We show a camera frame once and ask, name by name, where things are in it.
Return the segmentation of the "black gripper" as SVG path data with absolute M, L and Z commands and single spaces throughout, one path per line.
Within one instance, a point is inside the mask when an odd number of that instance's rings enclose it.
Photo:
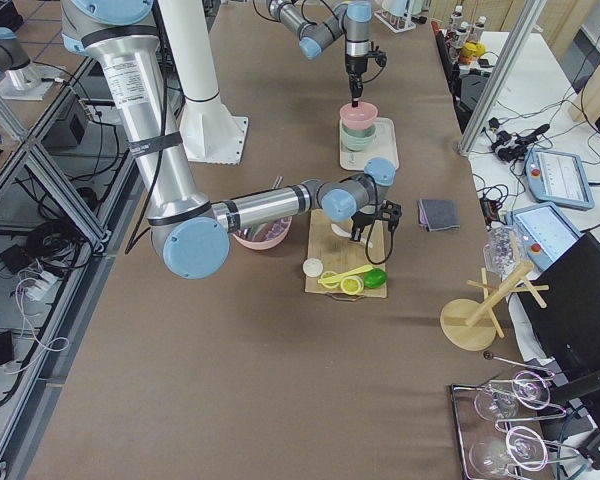
M 388 223 L 388 231 L 391 235 L 398 228 L 402 216 L 402 207 L 400 204 L 385 199 L 381 204 L 371 206 L 371 211 L 365 213 L 357 211 L 352 217 L 352 228 L 350 239 L 354 242 L 363 240 L 363 233 L 367 226 L 373 226 L 375 221 L 384 221 Z
M 376 64 L 386 66 L 386 53 L 373 41 L 345 42 L 345 69 L 349 77 L 351 106 L 356 108 L 362 96 L 362 75 L 367 72 L 368 61 L 373 59 Z

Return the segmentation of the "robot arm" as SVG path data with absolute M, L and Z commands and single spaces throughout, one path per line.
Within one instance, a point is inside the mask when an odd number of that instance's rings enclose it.
M 195 184 L 193 161 L 236 164 L 248 121 L 222 103 L 199 1 L 66 1 L 64 43 L 101 66 L 148 191 L 145 211 L 155 251 L 171 272 L 201 279 L 229 253 L 232 233 L 322 210 L 351 220 L 351 237 L 401 209 L 387 193 L 395 167 L 370 160 L 338 182 L 307 180 L 220 202 Z
M 306 18 L 302 8 L 296 6 L 296 1 L 265 1 L 265 6 L 267 13 L 262 18 L 284 25 L 294 33 L 301 51 L 309 60 L 319 57 L 340 37 L 344 38 L 344 65 L 351 105 L 358 107 L 368 62 L 374 60 L 380 69 L 387 63 L 386 53 L 371 40 L 371 3 L 350 1 L 329 7 L 330 15 L 321 23 Z

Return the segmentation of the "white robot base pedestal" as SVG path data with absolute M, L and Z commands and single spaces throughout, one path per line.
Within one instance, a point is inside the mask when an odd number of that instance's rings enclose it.
M 185 97 L 180 133 L 192 162 L 237 165 L 248 129 L 221 100 L 203 3 L 159 3 L 169 46 Z

